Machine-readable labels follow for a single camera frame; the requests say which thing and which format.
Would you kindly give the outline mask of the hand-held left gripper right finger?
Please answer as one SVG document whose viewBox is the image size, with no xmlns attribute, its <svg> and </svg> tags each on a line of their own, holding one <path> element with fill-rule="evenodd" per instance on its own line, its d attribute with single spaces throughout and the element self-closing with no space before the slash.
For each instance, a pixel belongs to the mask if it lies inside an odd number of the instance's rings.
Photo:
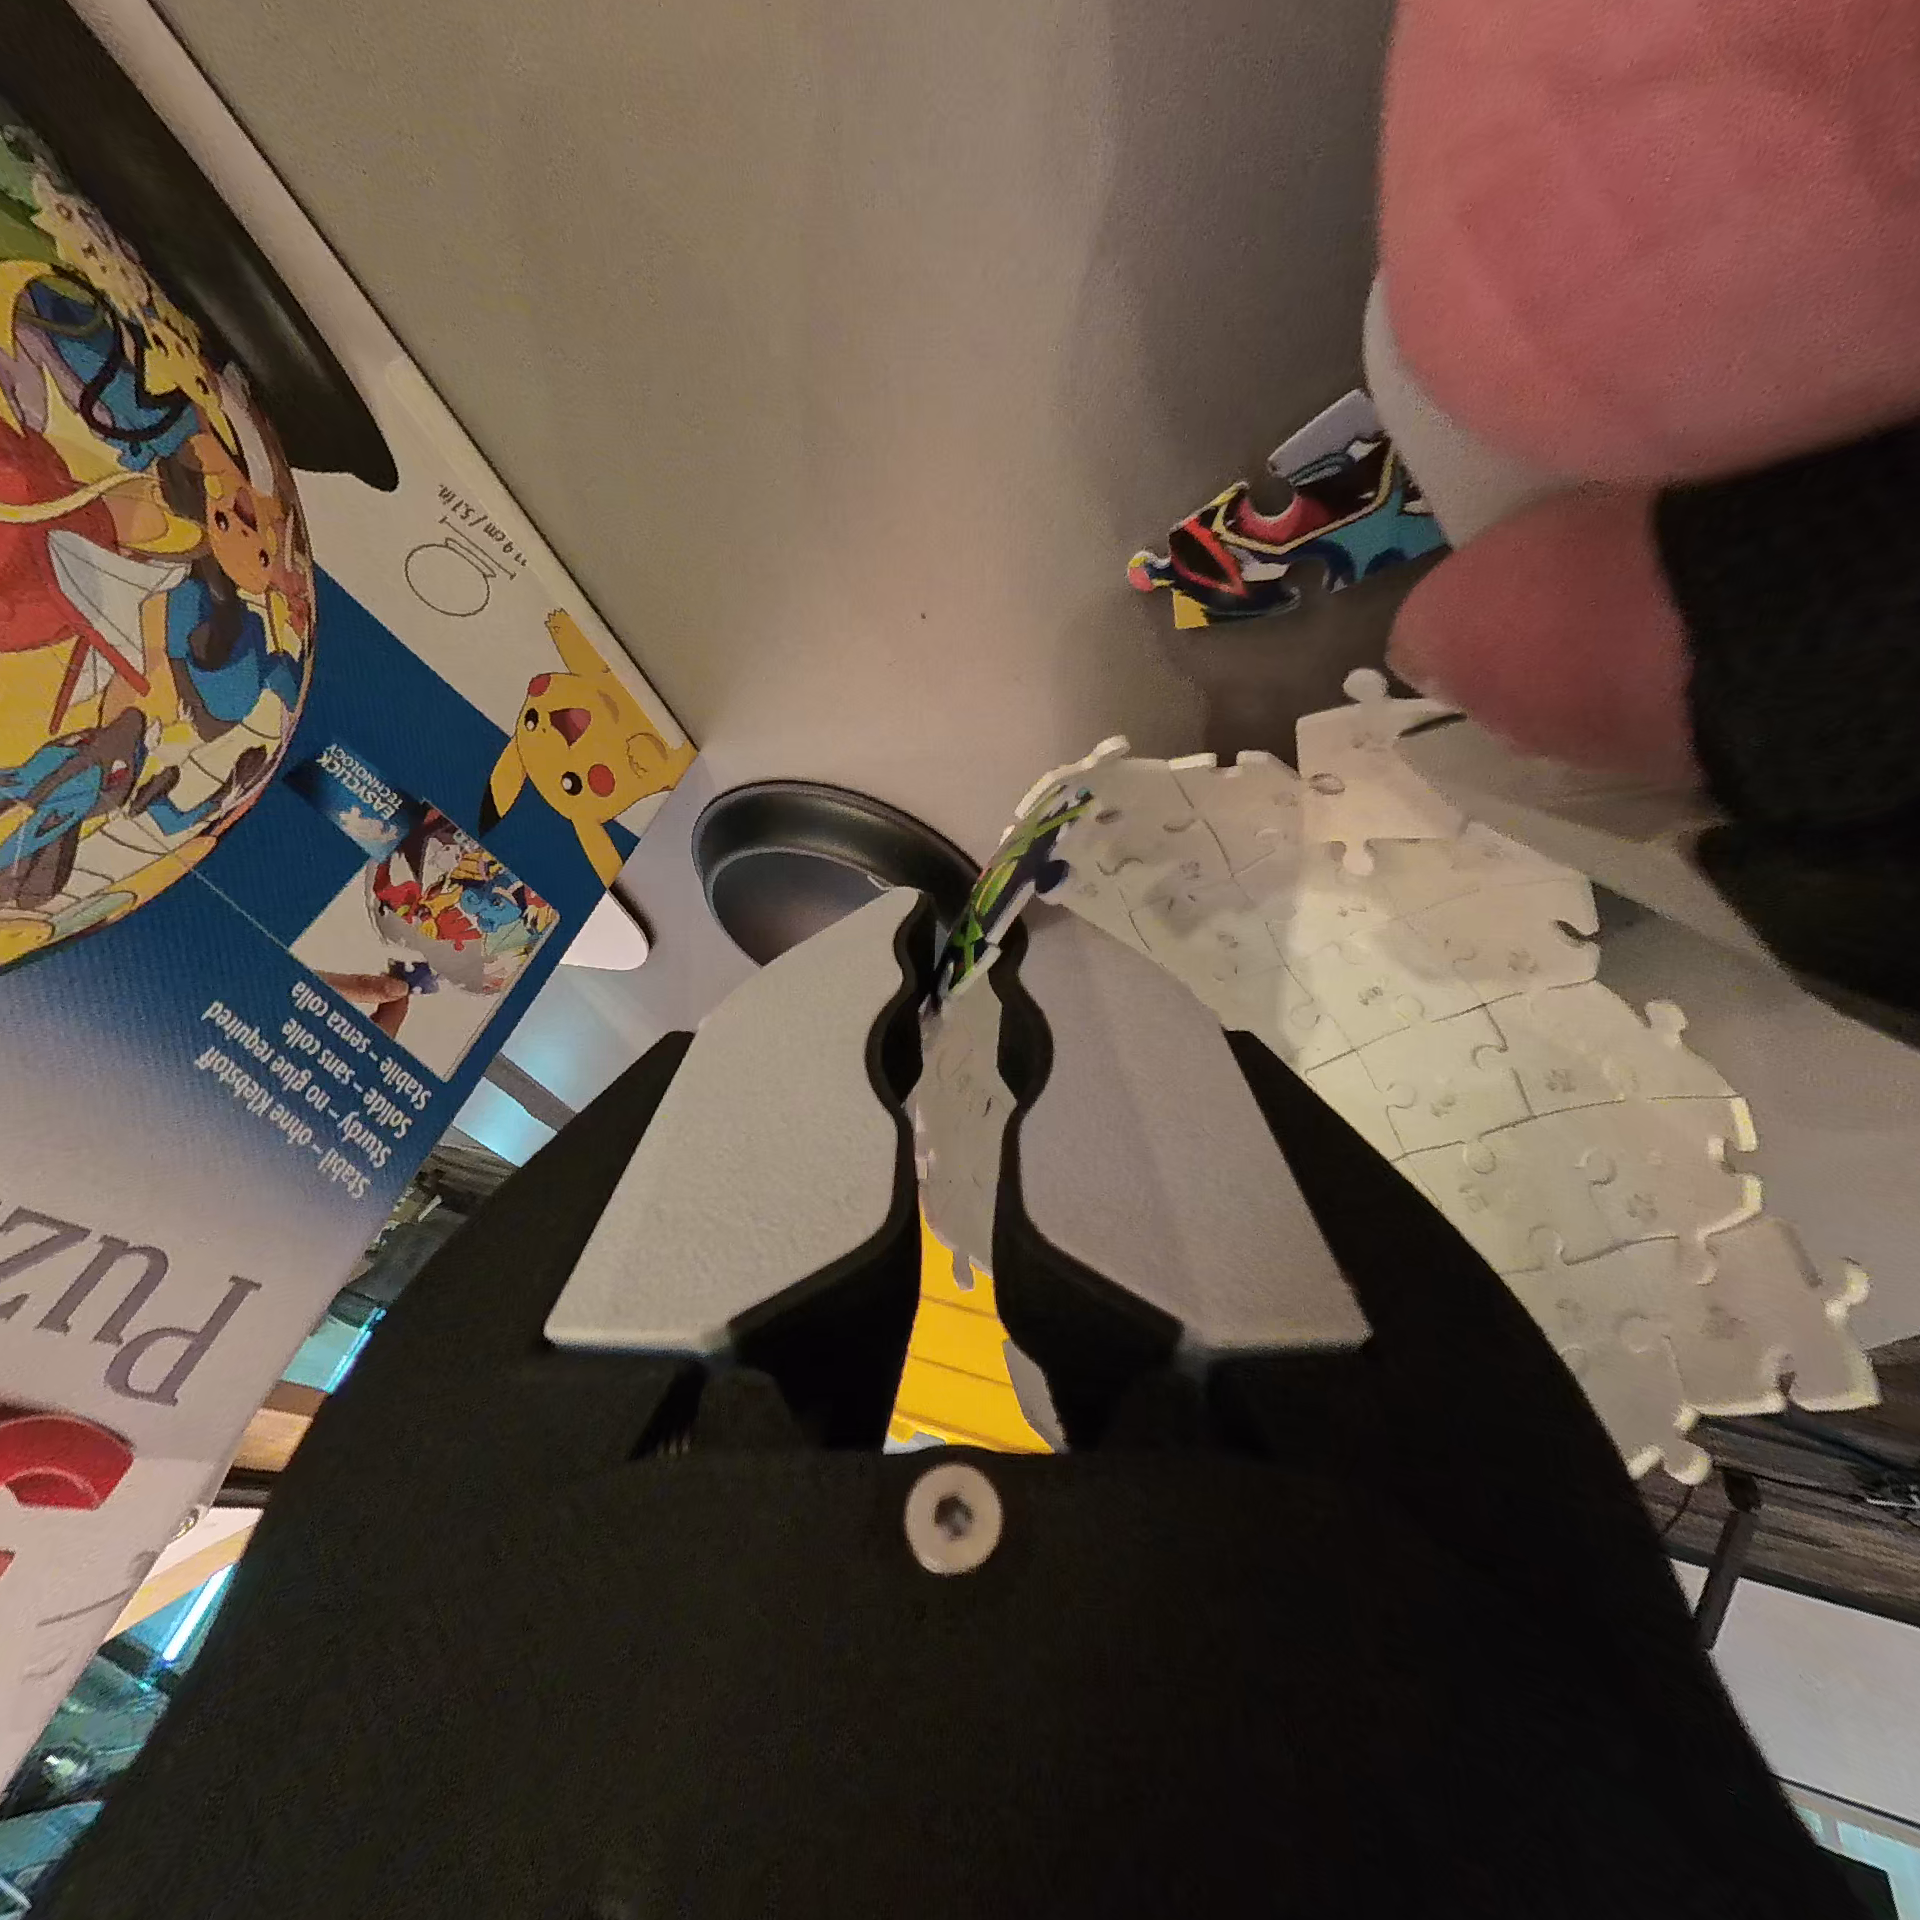
<svg viewBox="0 0 1920 1920">
<path fill-rule="evenodd" d="M 1152 1378 L 1350 1356 L 1369 1314 L 1259 1112 L 1224 1025 L 1152 958 L 1043 922 L 996 962 L 992 1269 L 1067 1448 Z"/>
</svg>

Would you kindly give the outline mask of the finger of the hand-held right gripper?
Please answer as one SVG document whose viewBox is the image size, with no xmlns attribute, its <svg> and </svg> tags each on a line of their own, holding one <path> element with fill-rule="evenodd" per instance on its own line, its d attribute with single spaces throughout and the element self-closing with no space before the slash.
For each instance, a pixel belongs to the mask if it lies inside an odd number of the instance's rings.
<svg viewBox="0 0 1920 1920">
<path fill-rule="evenodd" d="M 1526 753 L 1462 715 L 1409 729 L 1406 767 L 1466 816 L 1534 846 L 1553 828 L 1652 844 L 1720 822 L 1720 809 L 1690 786 Z"/>
</svg>

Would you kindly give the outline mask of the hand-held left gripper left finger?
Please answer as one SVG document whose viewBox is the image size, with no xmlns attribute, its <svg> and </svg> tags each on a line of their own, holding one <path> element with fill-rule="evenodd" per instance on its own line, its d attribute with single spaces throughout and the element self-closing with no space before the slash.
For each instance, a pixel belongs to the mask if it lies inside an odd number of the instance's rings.
<svg viewBox="0 0 1920 1920">
<path fill-rule="evenodd" d="M 691 1033 L 544 1339 L 766 1375 L 822 1448 L 883 1448 L 920 1292 L 923 894 L 889 889 Z"/>
</svg>

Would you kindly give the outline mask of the black round ball stand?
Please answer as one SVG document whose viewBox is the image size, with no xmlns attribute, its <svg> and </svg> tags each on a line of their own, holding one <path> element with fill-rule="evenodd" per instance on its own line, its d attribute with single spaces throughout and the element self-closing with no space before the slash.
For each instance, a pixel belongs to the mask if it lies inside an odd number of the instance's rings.
<svg viewBox="0 0 1920 1920">
<path fill-rule="evenodd" d="M 713 922 L 766 968 L 874 894 L 911 889 L 946 930 L 981 866 L 916 816 L 839 784 L 755 782 L 719 794 L 691 827 Z"/>
</svg>

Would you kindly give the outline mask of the blue puzzle box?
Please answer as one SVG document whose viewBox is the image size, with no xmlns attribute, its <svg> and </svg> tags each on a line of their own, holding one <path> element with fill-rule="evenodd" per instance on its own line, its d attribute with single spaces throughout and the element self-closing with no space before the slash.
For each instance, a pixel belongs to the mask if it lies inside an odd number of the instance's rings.
<svg viewBox="0 0 1920 1920">
<path fill-rule="evenodd" d="M 2 4 L 2 1781 L 695 757 L 152 4 Z"/>
</svg>

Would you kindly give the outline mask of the person's right hand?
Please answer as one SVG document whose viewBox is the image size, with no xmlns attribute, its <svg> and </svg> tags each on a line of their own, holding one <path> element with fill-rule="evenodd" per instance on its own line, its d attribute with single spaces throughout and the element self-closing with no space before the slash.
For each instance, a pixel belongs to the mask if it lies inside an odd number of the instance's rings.
<svg viewBox="0 0 1920 1920">
<path fill-rule="evenodd" d="M 1392 668 L 1697 784 L 1652 500 L 1917 415 L 1917 4 L 1401 4 L 1377 243 L 1440 410 L 1574 479 L 1409 592 Z"/>
</svg>

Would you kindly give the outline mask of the yellow plastic bin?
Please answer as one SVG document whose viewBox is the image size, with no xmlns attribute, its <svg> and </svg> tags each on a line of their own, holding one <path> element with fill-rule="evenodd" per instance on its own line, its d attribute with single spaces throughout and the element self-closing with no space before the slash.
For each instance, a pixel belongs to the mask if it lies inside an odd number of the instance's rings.
<svg viewBox="0 0 1920 1920">
<path fill-rule="evenodd" d="M 920 1292 L 885 1453 L 1054 1453 L 1019 1400 L 992 1276 L 920 1223 Z"/>
</svg>

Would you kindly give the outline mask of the partly built puzzle ball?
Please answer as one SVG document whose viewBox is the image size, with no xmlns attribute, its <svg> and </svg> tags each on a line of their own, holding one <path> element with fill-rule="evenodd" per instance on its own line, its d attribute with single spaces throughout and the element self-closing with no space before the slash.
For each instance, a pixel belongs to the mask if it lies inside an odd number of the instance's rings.
<svg viewBox="0 0 1920 1920">
<path fill-rule="evenodd" d="M 1586 874 L 1447 802 L 1405 739 L 1454 712 L 1377 668 L 1298 718 L 1298 757 L 1138 757 L 1125 739 L 1022 797 L 923 1012 L 920 1212 L 989 1269 L 1017 1095 L 986 985 L 1059 906 L 1189 991 L 1314 1095 L 1515 1291 L 1626 1469 L 1708 1476 L 1702 1418 L 1862 1410 L 1869 1280 L 1824 1280 L 1761 1179 L 1747 1099 L 1675 1001 L 1596 984 Z"/>
</svg>

